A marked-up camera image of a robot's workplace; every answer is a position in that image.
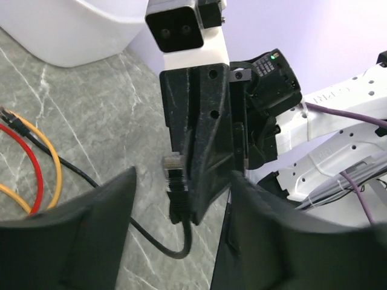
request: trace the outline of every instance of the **tabletop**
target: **tabletop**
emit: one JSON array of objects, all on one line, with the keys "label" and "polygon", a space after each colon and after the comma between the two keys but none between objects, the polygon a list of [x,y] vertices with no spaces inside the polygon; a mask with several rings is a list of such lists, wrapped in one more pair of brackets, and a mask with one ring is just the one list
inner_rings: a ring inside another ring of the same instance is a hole
[{"label": "tabletop", "polygon": [[[130,50],[75,68],[48,65],[0,30],[0,105],[41,130],[58,154],[106,182],[137,167],[138,189],[132,216],[156,239],[175,250],[183,231],[168,218],[169,200],[161,157],[171,152],[160,87],[155,76]],[[32,205],[36,180],[23,150],[0,132],[0,182]],[[55,186],[52,160],[32,147],[42,167],[46,207]],[[90,185],[63,168],[59,203],[87,192]],[[201,225],[193,227],[193,246],[184,260],[155,249],[128,228],[117,289],[209,289],[223,221],[226,196],[212,204]],[[23,210],[0,195],[0,219],[21,219]]]}]

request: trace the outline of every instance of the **plastic container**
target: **plastic container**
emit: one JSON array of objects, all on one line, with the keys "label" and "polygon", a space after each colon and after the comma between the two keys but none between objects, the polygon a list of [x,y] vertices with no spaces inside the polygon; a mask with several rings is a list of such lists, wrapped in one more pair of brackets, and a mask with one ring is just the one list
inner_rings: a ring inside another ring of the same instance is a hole
[{"label": "plastic container", "polygon": [[0,0],[0,27],[31,54],[72,67],[122,52],[148,0]]}]

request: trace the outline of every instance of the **cable connector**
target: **cable connector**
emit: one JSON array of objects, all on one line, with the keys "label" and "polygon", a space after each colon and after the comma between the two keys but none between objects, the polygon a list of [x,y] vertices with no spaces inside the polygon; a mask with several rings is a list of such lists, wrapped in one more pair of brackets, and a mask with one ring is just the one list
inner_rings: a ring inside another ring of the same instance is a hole
[{"label": "cable connector", "polygon": [[7,111],[4,107],[0,106],[0,117],[7,123],[8,127],[18,133],[20,136],[25,137],[30,133],[30,130],[17,116]]},{"label": "cable connector", "polygon": [[167,194],[169,217],[173,224],[181,222],[190,216],[190,202],[186,175],[184,174],[184,156],[174,152],[163,158],[164,174],[168,182]]}]

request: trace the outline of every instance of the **gray marble tabletop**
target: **gray marble tabletop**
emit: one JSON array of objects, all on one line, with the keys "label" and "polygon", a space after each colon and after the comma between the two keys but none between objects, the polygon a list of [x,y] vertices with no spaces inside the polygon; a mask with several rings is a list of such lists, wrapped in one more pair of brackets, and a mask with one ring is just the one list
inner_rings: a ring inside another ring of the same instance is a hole
[{"label": "gray marble tabletop", "polygon": [[[102,183],[137,166],[138,190],[132,216],[160,242],[182,247],[182,229],[168,218],[161,157],[170,153],[168,130],[155,76],[129,49],[77,68],[58,68],[26,52],[0,30],[0,105],[21,114],[51,140],[59,155]],[[33,203],[36,181],[22,149],[0,133],[0,183]],[[37,149],[47,206],[55,186],[50,158]],[[63,168],[60,203],[90,186]],[[203,223],[193,227],[193,247],[184,260],[158,252],[132,226],[117,289],[209,289],[226,197],[214,203]],[[0,219],[19,219],[22,209],[0,195]]]}]

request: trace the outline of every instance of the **yellow cable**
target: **yellow cable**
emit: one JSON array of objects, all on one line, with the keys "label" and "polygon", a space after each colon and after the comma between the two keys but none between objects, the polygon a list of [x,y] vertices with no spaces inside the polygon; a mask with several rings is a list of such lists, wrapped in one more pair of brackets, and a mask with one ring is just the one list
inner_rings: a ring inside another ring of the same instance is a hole
[{"label": "yellow cable", "polygon": [[56,150],[54,148],[54,146],[51,144],[51,142],[47,139],[47,137],[41,132],[39,131],[39,129],[37,127],[35,127],[34,125],[32,125],[30,122],[28,122],[26,119],[24,119],[23,117],[20,117],[18,114],[12,112],[12,111],[9,111],[10,113],[14,114],[15,116],[17,116],[22,122],[23,124],[26,125],[26,127],[29,128],[29,130],[31,130],[32,132],[35,133],[36,136],[39,137],[39,139],[41,139],[43,141],[43,143],[47,146],[48,150],[50,150],[51,152],[51,156],[53,157],[53,161],[54,161],[54,164],[55,164],[55,170],[56,170],[56,186],[55,186],[55,191],[54,191],[54,196],[53,196],[53,199],[51,200],[50,204],[48,205],[47,208],[53,208],[56,206],[56,204],[58,203],[58,200],[60,198],[60,192],[62,191],[62,168],[60,166],[60,161],[59,161],[59,157],[58,157],[58,154],[56,153]]},{"label": "yellow cable", "polygon": [[5,185],[0,184],[0,192],[4,192],[10,198],[16,201],[25,210],[26,213],[29,214],[31,212],[31,207],[13,190],[9,189]]}]

